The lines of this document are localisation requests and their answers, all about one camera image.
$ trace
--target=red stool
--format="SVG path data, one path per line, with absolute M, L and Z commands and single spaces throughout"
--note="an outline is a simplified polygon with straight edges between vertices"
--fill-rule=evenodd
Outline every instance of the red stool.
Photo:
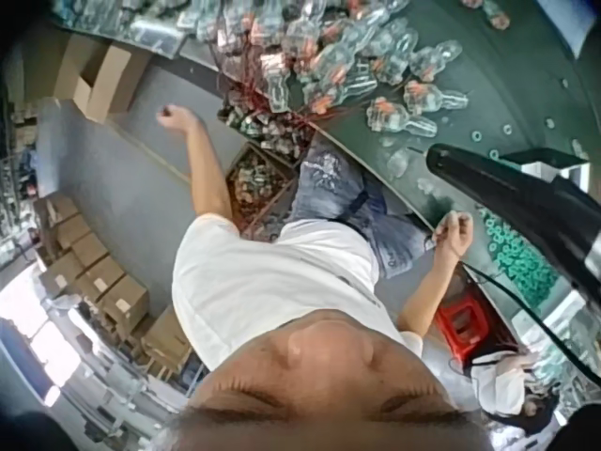
M 462 364 L 490 329 L 486 313 L 474 294 L 468 290 L 453 305 L 441 305 L 434 316 L 451 351 Z

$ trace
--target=window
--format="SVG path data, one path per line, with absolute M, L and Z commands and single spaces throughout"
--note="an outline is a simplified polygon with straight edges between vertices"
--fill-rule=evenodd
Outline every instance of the window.
M 0 292 L 0 317 L 11 320 L 31 340 L 31 350 L 59 389 L 75 372 L 81 358 L 41 306 L 34 289 L 35 268 L 31 265 L 23 270 Z

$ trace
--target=nose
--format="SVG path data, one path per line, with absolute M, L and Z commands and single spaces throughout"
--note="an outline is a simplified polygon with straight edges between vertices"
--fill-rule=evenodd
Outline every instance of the nose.
M 322 320 L 289 337 L 287 357 L 290 367 L 302 365 L 316 377 L 324 373 L 331 377 L 370 365 L 374 346 L 361 329 L 340 320 Z

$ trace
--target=gray floor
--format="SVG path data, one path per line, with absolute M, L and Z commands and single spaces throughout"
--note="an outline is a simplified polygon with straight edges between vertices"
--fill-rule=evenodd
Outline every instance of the gray floor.
M 167 103 L 190 106 L 208 124 L 223 168 L 238 154 L 243 140 L 215 120 L 221 101 L 175 75 L 151 68 L 136 92 L 131 110 L 112 120 L 128 135 L 86 120 L 71 101 L 45 101 L 39 111 L 39 182 L 42 195 L 56 189 L 71 195 L 90 227 L 127 273 L 150 293 L 150 312 L 157 316 L 170 300 L 175 254 L 193 220 L 189 186 L 177 174 L 188 174 L 185 147 L 155 120 Z M 159 156 L 175 169 L 157 163 Z M 392 208 L 404 206 L 392 201 Z M 415 267 L 377 285 L 378 297 L 398 312 L 431 267 L 431 254 Z M 446 382 L 453 398 L 471 406 L 470 387 L 449 370 L 445 347 L 426 346 L 433 371 Z

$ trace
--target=hand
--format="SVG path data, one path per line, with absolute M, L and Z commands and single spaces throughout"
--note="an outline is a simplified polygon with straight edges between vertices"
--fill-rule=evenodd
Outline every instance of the hand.
M 157 120 L 167 130 L 187 134 L 192 127 L 200 125 L 198 117 L 188 108 L 167 105 L 157 114 Z
M 469 213 L 450 211 L 434 231 L 436 243 L 434 265 L 442 270 L 454 270 L 473 240 L 473 219 Z

